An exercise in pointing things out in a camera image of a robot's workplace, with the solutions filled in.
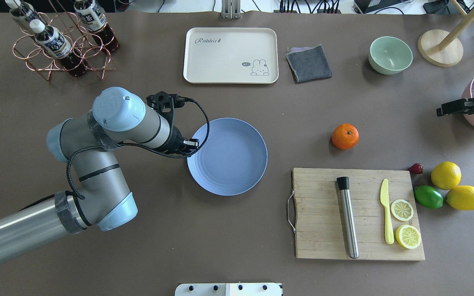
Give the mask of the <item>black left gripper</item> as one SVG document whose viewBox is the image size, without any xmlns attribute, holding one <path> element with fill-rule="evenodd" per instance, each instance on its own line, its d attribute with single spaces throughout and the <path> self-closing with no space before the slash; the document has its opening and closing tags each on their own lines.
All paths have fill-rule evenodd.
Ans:
<svg viewBox="0 0 474 296">
<path fill-rule="evenodd" d="M 165 154 L 173 156 L 183 156 L 183 152 L 193 152 L 199 149 L 198 139 L 183 139 L 180 131 L 173 127 L 170 130 L 168 139 L 165 142 Z"/>
</svg>

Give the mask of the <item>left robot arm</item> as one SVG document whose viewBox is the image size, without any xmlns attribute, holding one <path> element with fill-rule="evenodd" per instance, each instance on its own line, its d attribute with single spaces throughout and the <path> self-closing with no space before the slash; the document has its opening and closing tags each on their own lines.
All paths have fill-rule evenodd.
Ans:
<svg viewBox="0 0 474 296">
<path fill-rule="evenodd" d="M 0 264 L 64 236 L 97 225 L 109 231 L 138 212 L 114 150 L 139 147 L 171 159 L 191 157 L 203 146 L 174 125 L 174 111 L 194 99 L 167 92 L 144 102 L 121 87 L 103 90 L 92 108 L 53 127 L 51 154 L 66 164 L 70 190 L 44 197 L 0 219 Z"/>
</svg>

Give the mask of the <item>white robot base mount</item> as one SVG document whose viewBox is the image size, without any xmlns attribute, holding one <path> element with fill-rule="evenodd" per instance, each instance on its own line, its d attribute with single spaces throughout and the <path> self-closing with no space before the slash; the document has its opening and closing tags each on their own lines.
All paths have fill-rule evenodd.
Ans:
<svg viewBox="0 0 474 296">
<path fill-rule="evenodd" d="M 175 296 L 282 296 L 283 286 L 275 282 L 183 283 Z"/>
</svg>

